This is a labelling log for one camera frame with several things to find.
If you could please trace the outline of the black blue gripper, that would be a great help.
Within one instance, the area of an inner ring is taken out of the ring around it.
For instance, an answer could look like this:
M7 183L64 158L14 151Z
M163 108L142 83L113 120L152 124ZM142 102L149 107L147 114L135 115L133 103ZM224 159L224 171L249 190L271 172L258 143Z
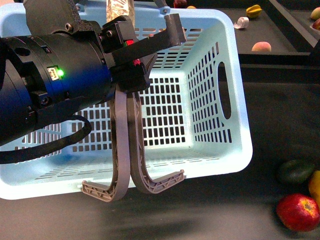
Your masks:
M8 144L108 101L145 90L158 47L135 37L128 16L80 18L72 0L23 2L28 36L0 40L0 143Z

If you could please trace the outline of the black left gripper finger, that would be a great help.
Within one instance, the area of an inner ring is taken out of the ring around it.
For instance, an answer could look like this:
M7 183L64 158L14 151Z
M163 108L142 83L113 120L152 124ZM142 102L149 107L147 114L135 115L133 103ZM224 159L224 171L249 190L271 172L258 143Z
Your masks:
M182 27L180 15L172 13L164 16L165 30L134 42L117 50L117 64L130 63L143 57L148 57L146 64L157 59L156 53L186 42L185 31Z

